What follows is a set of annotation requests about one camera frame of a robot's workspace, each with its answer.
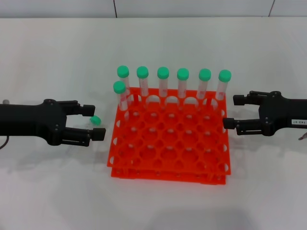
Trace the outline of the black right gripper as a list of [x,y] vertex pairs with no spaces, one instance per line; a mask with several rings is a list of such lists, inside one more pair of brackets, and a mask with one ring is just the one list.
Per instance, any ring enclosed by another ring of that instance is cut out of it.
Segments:
[[273,136],[283,128],[307,127],[306,99],[288,99],[281,92],[250,91],[247,96],[234,95],[234,105],[259,105],[260,119],[236,120],[223,118],[225,129],[235,129],[240,135]]

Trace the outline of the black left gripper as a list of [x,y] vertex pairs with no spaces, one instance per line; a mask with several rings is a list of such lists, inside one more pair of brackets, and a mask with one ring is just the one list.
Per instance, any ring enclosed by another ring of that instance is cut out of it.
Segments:
[[46,99],[38,105],[2,104],[0,106],[1,136],[33,136],[49,145],[89,146],[90,141],[103,141],[105,128],[65,128],[67,115],[94,116],[94,105],[81,106],[78,101]]

